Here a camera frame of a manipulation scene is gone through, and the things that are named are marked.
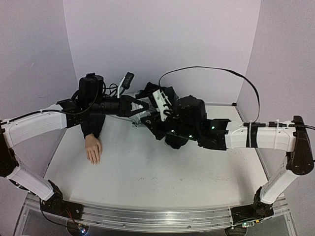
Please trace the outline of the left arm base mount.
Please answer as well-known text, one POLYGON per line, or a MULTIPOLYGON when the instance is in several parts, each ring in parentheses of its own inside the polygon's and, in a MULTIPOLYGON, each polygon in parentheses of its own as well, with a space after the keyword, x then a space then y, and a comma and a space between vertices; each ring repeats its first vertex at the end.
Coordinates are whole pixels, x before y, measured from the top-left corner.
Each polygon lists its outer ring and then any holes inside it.
POLYGON ((40 208, 42 211, 54 215, 80 220, 83 213, 83 205, 63 199, 61 190, 50 180, 48 180, 53 188, 53 195, 46 201, 41 201, 40 208))

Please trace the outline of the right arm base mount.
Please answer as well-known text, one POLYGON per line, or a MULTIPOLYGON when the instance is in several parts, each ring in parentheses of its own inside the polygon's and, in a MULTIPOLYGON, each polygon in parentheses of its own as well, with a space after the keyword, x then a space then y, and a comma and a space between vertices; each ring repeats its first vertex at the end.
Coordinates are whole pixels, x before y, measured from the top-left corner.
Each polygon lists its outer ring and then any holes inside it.
POLYGON ((240 225, 245 222, 262 220, 274 215, 273 204, 265 204, 260 199, 262 187, 256 191, 253 203, 250 205, 237 206, 231 209, 233 225, 240 225))

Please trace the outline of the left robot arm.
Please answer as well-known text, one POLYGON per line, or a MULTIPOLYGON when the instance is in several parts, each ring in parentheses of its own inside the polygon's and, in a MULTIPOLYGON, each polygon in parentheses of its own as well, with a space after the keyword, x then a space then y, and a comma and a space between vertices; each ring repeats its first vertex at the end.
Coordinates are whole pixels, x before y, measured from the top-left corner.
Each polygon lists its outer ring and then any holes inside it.
POLYGON ((70 99, 50 107, 9 118, 0 123, 0 175, 47 201, 54 214, 66 211, 57 187, 26 168, 15 156, 13 147, 32 137, 54 130, 71 128, 89 118, 90 114, 116 115, 129 118, 148 110, 149 105, 129 95, 106 94, 103 77, 87 74, 79 81, 79 88, 70 99))

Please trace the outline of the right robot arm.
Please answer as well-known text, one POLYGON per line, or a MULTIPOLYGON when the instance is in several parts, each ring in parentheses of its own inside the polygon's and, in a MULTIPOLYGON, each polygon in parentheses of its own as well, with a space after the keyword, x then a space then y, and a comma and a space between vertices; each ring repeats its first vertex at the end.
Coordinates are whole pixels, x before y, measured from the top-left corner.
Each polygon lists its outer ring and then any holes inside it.
POLYGON ((193 96, 171 103, 165 95, 155 95, 142 108, 150 114, 142 117, 141 122, 158 140, 170 139, 169 144, 174 148, 191 140, 210 150, 264 148, 285 151, 286 156, 277 172, 257 190, 257 202, 273 204, 295 179, 314 169, 310 139, 300 116, 266 123, 208 119, 204 101, 193 96))

